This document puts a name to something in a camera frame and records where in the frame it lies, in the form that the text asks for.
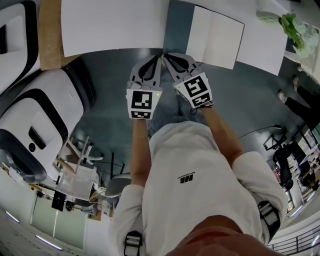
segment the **cork board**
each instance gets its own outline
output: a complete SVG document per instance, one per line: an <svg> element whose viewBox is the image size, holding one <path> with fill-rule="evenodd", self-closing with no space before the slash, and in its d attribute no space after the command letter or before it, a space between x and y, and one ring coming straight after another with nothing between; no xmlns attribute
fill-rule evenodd
<svg viewBox="0 0 320 256"><path fill-rule="evenodd" d="M59 69L80 56L65 57L61 34L61 1L42 0L38 20L41 70Z"/></svg>

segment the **strap buckle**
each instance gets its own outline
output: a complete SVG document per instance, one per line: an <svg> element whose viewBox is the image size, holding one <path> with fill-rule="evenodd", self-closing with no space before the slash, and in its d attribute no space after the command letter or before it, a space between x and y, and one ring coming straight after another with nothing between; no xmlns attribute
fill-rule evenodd
<svg viewBox="0 0 320 256"><path fill-rule="evenodd" d="M143 245L142 234L131 231L125 237L124 256L140 256L140 247Z"/></svg>
<svg viewBox="0 0 320 256"><path fill-rule="evenodd" d="M279 211L276 208L274 208L269 201L261 201L258 204L258 209L260 212L260 218L264 220L269 230L269 242L270 242L281 225Z"/></svg>

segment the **table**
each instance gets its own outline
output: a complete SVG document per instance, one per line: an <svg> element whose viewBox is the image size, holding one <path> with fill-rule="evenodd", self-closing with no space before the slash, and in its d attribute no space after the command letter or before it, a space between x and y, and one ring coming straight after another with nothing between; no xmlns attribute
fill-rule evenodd
<svg viewBox="0 0 320 256"><path fill-rule="evenodd" d="M278 15L290 10L287 0L185 0L245 24L237 61L278 75L287 36L277 24L257 19L256 12ZM66 56L122 48L162 48L169 0L62 0L61 28ZM110 22L109 13L113 15Z"/></svg>
<svg viewBox="0 0 320 256"><path fill-rule="evenodd" d="M256 12L288 13L290 1L284 0L185 0L244 23L237 56L242 62L278 75L284 58L287 36L278 24L257 19Z"/></svg>

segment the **railing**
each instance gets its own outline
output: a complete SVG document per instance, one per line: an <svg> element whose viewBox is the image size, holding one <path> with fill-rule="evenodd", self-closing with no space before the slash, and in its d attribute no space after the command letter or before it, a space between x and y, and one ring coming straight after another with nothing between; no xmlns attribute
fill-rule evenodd
<svg viewBox="0 0 320 256"><path fill-rule="evenodd" d="M294 238L269 244L268 247L284 255L294 255L320 245L320 225Z"/></svg>

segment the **printed logo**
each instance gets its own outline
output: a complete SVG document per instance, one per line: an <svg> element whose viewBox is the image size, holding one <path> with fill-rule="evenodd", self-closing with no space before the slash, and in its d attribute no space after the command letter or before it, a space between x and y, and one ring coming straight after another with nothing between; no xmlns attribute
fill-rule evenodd
<svg viewBox="0 0 320 256"><path fill-rule="evenodd" d="M191 173L182 175L182 176L178 177L177 179L178 180L180 179L181 184L187 183L187 182L190 182L194 179L194 174L195 174L195 172L191 172Z"/></svg>

